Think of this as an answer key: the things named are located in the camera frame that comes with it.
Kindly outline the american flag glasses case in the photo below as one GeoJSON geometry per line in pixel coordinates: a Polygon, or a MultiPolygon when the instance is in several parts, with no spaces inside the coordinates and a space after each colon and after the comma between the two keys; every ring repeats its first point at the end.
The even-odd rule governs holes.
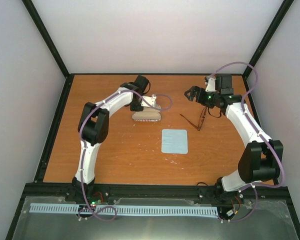
{"type": "Polygon", "coordinates": [[[132,119],[137,122],[158,122],[161,120],[161,106],[156,105],[152,107],[144,107],[143,111],[134,112],[132,119]]]}

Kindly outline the brown sunglasses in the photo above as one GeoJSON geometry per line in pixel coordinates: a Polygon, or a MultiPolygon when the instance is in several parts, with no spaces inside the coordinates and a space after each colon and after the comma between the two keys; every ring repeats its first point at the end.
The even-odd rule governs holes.
{"type": "Polygon", "coordinates": [[[198,132],[202,129],[203,124],[206,119],[208,108],[204,107],[199,115],[197,124],[194,124],[192,121],[190,121],[187,117],[185,117],[183,114],[179,114],[182,118],[184,118],[192,127],[194,127],[198,132]]]}

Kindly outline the light blue square mat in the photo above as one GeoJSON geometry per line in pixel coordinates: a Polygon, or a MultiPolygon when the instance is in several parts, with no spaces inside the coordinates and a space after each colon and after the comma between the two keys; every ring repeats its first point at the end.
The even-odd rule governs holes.
{"type": "Polygon", "coordinates": [[[187,154],[188,132],[185,129],[163,129],[161,152],[165,154],[187,154]]]}

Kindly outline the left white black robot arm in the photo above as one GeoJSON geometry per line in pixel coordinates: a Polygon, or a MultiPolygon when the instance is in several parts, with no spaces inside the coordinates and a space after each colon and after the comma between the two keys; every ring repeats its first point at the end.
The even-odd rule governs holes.
{"type": "Polygon", "coordinates": [[[82,201],[93,198],[97,155],[108,136],[110,117],[122,107],[129,107],[132,112],[143,111],[142,97],[150,85],[146,77],[138,75],[135,81],[123,83],[106,99],[84,105],[78,124],[80,160],[72,179],[72,185],[77,189],[76,195],[82,201]]]}

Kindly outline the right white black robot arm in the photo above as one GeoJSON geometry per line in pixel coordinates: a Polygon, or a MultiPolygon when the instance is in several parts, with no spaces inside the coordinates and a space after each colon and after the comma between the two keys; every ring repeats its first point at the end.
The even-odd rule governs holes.
{"type": "Polygon", "coordinates": [[[245,147],[237,170],[220,177],[214,185],[214,196],[223,202],[230,192],[240,192],[248,187],[262,186],[283,175],[283,144],[266,134],[251,115],[248,105],[240,94],[235,94],[230,74],[205,77],[205,87],[192,86],[184,95],[208,112],[219,109],[233,124],[245,147]]]}

